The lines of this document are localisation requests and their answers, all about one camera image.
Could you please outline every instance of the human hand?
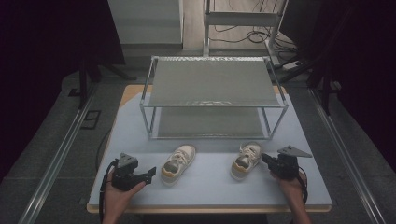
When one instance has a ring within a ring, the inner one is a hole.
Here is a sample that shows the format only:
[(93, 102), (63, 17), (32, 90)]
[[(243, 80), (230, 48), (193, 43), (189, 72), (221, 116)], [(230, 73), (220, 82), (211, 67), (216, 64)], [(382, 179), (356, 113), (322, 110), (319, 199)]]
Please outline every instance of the human hand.
[[(306, 176), (303, 173), (299, 173), (300, 178), (306, 184)], [(292, 180), (281, 179), (273, 172), (271, 172), (271, 176), (277, 180), (277, 183), (280, 186), (283, 194), (285, 195), (286, 199), (291, 200), (300, 200), (303, 201), (303, 187), (301, 186), (300, 182), (297, 178)]]
[[(299, 173), (300, 178), (304, 181), (306, 185), (306, 176)], [(279, 178), (273, 172), (271, 176), (277, 180), (283, 194), (288, 200), (288, 205), (291, 212), (293, 213), (293, 223), (294, 224), (310, 224), (312, 223), (311, 218), (305, 211), (304, 200), (303, 200), (303, 187), (297, 178), (292, 180), (285, 180)]]
[(105, 189), (105, 216), (104, 224), (117, 223), (120, 216), (125, 211), (132, 197), (146, 186), (146, 182), (141, 182), (128, 191), (121, 191), (111, 185), (114, 169), (108, 173)]

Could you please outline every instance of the white table surface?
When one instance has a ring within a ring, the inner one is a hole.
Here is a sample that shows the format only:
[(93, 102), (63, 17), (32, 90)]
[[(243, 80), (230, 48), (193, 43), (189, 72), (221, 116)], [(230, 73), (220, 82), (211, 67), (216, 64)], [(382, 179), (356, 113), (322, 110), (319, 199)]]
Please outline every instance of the white table surface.
[[(290, 108), (282, 119), (272, 140), (257, 141), (263, 152), (276, 157), (277, 150), (291, 145), (312, 154), (294, 107), (286, 94)], [(136, 157), (136, 175), (156, 166), (152, 183), (136, 194), (127, 212), (136, 213), (252, 213), (288, 211), (287, 202), (276, 181), (262, 161), (243, 181), (230, 175), (231, 165), (239, 152), (242, 140), (149, 140), (139, 108), (141, 94), (123, 105), (117, 115), (106, 153), (97, 173), (91, 198), (90, 212), (98, 212), (99, 188), (107, 166), (121, 152)], [(191, 166), (173, 187), (161, 181), (161, 166), (171, 153), (183, 144), (196, 147)], [(327, 212), (332, 200), (323, 182), (315, 158), (299, 158), (308, 177), (308, 211)]]

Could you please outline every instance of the shoelace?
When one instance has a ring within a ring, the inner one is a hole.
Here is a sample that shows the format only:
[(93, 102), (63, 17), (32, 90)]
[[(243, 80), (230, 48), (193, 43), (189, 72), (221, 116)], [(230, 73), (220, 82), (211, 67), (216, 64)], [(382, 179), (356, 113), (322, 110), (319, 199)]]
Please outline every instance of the shoelace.
[(175, 155), (173, 155), (172, 159), (176, 159), (178, 163), (187, 164), (187, 158), (184, 152), (177, 151)]
[(248, 155), (249, 158), (251, 158), (252, 160), (256, 160), (257, 156), (256, 153), (254, 151), (254, 149), (252, 147), (244, 147), (241, 149), (241, 153)]

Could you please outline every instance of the shelf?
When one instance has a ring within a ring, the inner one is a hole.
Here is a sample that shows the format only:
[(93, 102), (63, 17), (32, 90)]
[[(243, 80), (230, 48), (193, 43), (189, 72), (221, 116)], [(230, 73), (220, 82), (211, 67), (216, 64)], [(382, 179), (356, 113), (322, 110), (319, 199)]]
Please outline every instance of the shelf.
[(268, 139), (288, 107), (267, 57), (152, 57), (146, 87), (150, 138)]

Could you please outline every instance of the shoe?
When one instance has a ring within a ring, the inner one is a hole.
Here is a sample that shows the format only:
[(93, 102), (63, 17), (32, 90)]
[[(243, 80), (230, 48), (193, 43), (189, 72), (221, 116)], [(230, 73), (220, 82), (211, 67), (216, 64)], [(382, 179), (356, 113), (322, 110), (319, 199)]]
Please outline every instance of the shoe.
[(239, 156), (233, 161), (231, 166), (231, 176), (236, 180), (243, 180), (248, 173), (259, 163), (262, 156), (262, 147), (255, 142), (241, 145)]
[(161, 169), (161, 180), (167, 186), (173, 186), (195, 157), (195, 147), (183, 145), (175, 150)]

